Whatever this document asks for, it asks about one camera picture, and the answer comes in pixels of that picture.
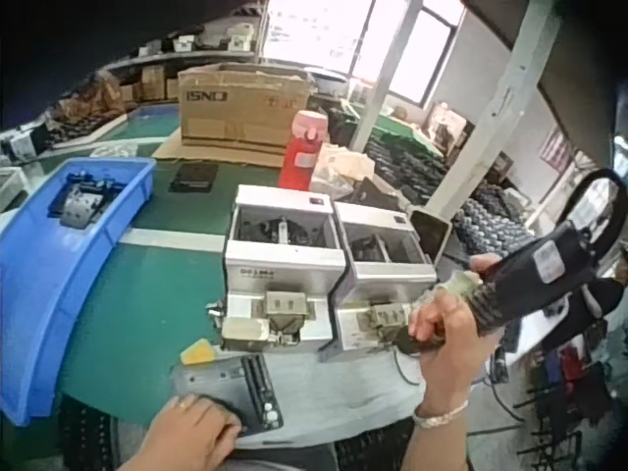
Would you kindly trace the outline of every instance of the ceiling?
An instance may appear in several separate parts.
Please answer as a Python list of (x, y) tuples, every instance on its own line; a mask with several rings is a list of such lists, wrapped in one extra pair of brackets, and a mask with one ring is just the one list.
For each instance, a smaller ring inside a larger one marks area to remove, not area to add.
[[(558, 6), (563, 23), (539, 89), (569, 140), (598, 165), (608, 167), (612, 165), (617, 103), (617, 68), (608, 59), (617, 44), (609, 47), (607, 25), (591, 11), (589, 2), (571, 2), (567, 10)], [(512, 48), (527, 0), (463, 3)]]

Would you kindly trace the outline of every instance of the silver machine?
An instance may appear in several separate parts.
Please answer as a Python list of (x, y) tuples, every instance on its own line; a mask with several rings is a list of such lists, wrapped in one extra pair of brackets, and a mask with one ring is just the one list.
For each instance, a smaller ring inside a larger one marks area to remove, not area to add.
[(322, 361), (362, 358), (407, 332), (412, 303), (437, 280), (404, 213), (335, 203), (347, 273), (332, 299), (334, 339)]
[(240, 185), (224, 253), (226, 297), (209, 305), (226, 349), (317, 351), (346, 269), (328, 195)]

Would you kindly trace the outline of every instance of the plastic bag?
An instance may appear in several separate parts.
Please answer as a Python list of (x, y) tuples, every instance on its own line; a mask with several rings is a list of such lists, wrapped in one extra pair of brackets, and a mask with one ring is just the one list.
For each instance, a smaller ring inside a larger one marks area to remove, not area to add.
[(135, 157), (137, 155), (137, 144), (109, 144), (96, 147), (89, 157)]
[(339, 199), (353, 192), (355, 182), (373, 179), (374, 172), (375, 162), (367, 155), (325, 143), (312, 174), (310, 191)]
[(353, 193), (353, 185), (333, 167), (317, 166), (312, 174), (310, 191), (329, 194), (332, 199), (339, 199)]

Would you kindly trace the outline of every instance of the left hand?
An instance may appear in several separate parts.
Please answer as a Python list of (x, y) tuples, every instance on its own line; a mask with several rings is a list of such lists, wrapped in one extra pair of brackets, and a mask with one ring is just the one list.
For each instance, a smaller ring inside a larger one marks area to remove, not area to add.
[(232, 412), (205, 397), (173, 397), (121, 471), (214, 471), (234, 449), (240, 429)]

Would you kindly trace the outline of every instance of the metal shelf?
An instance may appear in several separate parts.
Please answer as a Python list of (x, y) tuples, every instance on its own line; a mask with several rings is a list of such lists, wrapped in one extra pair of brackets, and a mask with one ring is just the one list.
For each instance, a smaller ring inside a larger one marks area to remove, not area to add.
[(166, 54), (155, 54), (153, 56), (134, 57), (122, 61), (113, 62), (103, 67), (105, 71), (113, 71), (130, 66), (141, 66), (145, 64), (155, 64), (166, 62), (174, 59), (198, 59), (210, 57), (227, 57), (238, 59), (253, 59), (255, 53), (253, 51), (189, 51), (189, 52), (169, 52)]

